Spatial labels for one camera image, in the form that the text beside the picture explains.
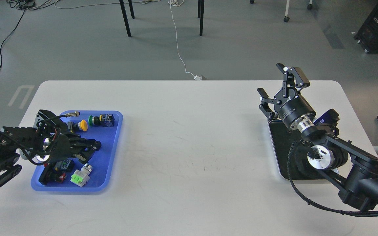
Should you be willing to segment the black Robotiq gripper body image left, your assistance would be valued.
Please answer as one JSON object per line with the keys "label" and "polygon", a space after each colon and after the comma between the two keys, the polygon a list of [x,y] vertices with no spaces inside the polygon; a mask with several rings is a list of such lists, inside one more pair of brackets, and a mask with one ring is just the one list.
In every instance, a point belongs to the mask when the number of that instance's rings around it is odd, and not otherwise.
{"label": "black Robotiq gripper body image left", "polygon": [[43,141],[42,149],[44,152],[47,153],[45,156],[47,158],[48,163],[58,162],[62,160],[66,160],[63,158],[61,153],[63,151],[73,151],[71,148],[71,138],[81,138],[79,135],[64,135],[60,134],[54,141],[51,139],[46,138]]}

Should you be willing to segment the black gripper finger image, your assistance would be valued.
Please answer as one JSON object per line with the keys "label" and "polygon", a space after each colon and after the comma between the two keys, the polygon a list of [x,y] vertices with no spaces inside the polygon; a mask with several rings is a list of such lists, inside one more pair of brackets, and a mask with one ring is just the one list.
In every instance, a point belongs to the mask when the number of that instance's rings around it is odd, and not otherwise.
{"label": "black gripper finger image", "polygon": [[64,159],[77,158],[80,163],[86,164],[93,157],[93,151],[79,151],[79,152],[63,151],[61,155],[63,156]]}
{"label": "black gripper finger image", "polygon": [[264,113],[268,120],[277,120],[279,115],[270,109],[269,104],[281,105],[282,101],[275,98],[269,99],[268,94],[263,88],[257,88],[257,91],[261,96],[261,104],[259,105],[261,111]]}
{"label": "black gripper finger image", "polygon": [[276,98],[288,98],[292,90],[294,94],[299,94],[300,90],[310,86],[310,81],[299,67],[287,67],[282,63],[276,63],[277,68],[283,73],[282,88],[276,94]]}
{"label": "black gripper finger image", "polygon": [[102,144],[95,139],[71,138],[71,148],[74,153],[81,153],[90,150],[100,150]]}

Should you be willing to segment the black Robotiq gripper body image right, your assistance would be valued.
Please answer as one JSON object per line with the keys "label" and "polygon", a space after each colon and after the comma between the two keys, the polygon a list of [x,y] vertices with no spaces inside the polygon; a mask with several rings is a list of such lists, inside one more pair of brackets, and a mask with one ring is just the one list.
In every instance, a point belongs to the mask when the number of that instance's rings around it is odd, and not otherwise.
{"label": "black Robotiq gripper body image right", "polygon": [[282,121],[289,130],[304,131],[313,126],[312,119],[316,112],[310,104],[295,88],[288,88],[285,91],[288,95],[284,96],[282,88],[275,95],[275,98],[281,102],[274,105],[276,116],[273,122]]}

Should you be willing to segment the black robot arm image left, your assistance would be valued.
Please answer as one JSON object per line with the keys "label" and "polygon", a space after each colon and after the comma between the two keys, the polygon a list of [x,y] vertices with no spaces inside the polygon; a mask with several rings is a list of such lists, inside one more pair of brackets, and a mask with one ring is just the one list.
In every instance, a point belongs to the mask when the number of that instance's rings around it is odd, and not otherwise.
{"label": "black robot arm image left", "polygon": [[101,142],[82,138],[73,131],[74,127],[86,131],[88,125],[85,120],[77,125],[62,121],[63,117],[79,115],[75,111],[57,116],[40,109],[33,127],[4,127],[4,131],[0,131],[0,187],[20,173],[19,157],[44,167],[38,179],[42,185],[65,181],[67,173],[74,167],[72,159],[78,158],[84,167],[73,173],[72,182],[84,185],[93,169],[88,161],[101,148]]}

